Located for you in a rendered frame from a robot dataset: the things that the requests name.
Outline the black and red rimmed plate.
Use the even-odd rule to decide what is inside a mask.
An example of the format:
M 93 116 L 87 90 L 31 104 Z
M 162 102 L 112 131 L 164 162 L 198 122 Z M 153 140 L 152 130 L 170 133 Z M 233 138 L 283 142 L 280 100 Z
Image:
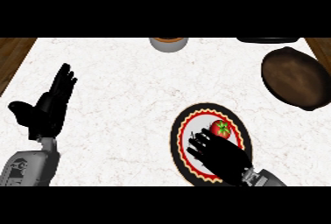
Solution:
M 251 138 L 236 114 L 214 103 L 190 105 L 180 112 L 171 125 L 170 153 L 180 175 L 193 186 L 229 186 L 186 151 L 192 147 L 189 139 L 195 138 L 202 129 L 218 128 L 218 122 L 224 123 L 230 131 L 226 139 L 245 151 L 248 158 L 252 158 Z

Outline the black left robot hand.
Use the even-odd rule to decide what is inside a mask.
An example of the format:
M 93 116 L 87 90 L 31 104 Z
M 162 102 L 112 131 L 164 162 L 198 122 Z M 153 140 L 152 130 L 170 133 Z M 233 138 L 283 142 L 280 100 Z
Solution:
M 9 103 L 7 108 L 15 114 L 17 124 L 28 127 L 29 140 L 56 137 L 60 133 L 77 80 L 69 64 L 63 64 L 50 89 L 41 94 L 35 106 L 22 101 Z

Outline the red tomato with green stem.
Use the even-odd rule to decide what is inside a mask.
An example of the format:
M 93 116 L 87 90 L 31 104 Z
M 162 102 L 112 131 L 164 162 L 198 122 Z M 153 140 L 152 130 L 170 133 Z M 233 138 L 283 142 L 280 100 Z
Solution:
M 211 123 L 210 132 L 215 136 L 227 139 L 230 137 L 230 134 L 232 134 L 232 130 L 230 130 L 229 124 L 223 120 L 214 121 Z

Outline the grey cup with orange rim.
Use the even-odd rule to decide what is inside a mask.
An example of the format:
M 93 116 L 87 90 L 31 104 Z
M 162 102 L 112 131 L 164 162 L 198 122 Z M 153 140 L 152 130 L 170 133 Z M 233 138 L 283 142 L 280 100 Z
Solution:
M 158 51 L 174 53 L 186 46 L 187 40 L 187 38 L 149 38 L 149 43 Z

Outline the black flat object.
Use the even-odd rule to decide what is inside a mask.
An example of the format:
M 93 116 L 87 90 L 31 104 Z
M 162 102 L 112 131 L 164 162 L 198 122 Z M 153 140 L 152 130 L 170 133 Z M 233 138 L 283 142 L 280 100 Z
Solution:
M 254 44 L 285 44 L 294 43 L 300 38 L 236 38 L 244 43 Z

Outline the dark brown pan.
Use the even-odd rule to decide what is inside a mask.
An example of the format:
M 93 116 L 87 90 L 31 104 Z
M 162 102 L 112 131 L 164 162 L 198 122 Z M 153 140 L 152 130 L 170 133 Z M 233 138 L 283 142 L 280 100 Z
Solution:
M 264 55 L 261 78 L 275 98 L 300 109 L 313 111 L 331 102 L 331 75 L 317 60 L 292 47 Z

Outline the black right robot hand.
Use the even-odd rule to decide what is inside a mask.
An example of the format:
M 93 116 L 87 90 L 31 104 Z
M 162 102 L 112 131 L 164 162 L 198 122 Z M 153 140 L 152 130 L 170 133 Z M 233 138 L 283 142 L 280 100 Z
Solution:
M 247 186 L 244 174 L 252 168 L 245 151 L 207 129 L 189 139 L 186 149 L 211 173 L 232 186 Z

